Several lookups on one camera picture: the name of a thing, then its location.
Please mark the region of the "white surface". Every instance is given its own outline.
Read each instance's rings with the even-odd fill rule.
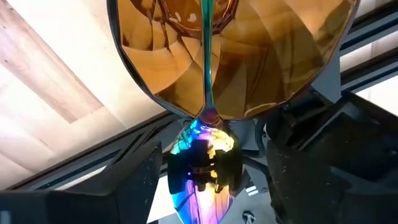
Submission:
[[[357,95],[398,116],[398,76],[362,90]]]

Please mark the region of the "amber glass bowl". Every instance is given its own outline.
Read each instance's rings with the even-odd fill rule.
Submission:
[[[223,119],[244,119],[305,88],[339,46],[359,0],[215,0],[211,76]],[[108,0],[130,74],[162,106],[203,108],[200,0]]]

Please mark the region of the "wooden ceiling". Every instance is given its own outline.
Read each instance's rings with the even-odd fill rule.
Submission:
[[[163,110],[119,58],[106,0],[0,0],[0,189]]]

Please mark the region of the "wooden panel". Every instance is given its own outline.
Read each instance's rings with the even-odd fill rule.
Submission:
[[[72,156],[125,130],[125,127],[105,107],[72,124],[68,123],[1,65],[0,80],[0,116],[15,122],[21,127],[21,132],[26,131],[28,135],[55,153],[54,156],[41,157],[41,160],[36,162],[38,165],[44,167],[54,165],[66,159],[66,155]],[[43,154],[41,150],[30,148],[28,145],[24,145],[21,150],[26,150],[26,156]]]
[[[55,154],[39,139],[33,138],[11,120],[0,116],[1,154],[32,173],[47,168]]]
[[[33,173],[0,154],[0,189],[28,178]]]
[[[164,110],[136,85],[105,34],[106,0],[7,1],[125,127]]]
[[[6,0],[0,0],[0,24],[0,63],[68,122],[102,107]]]

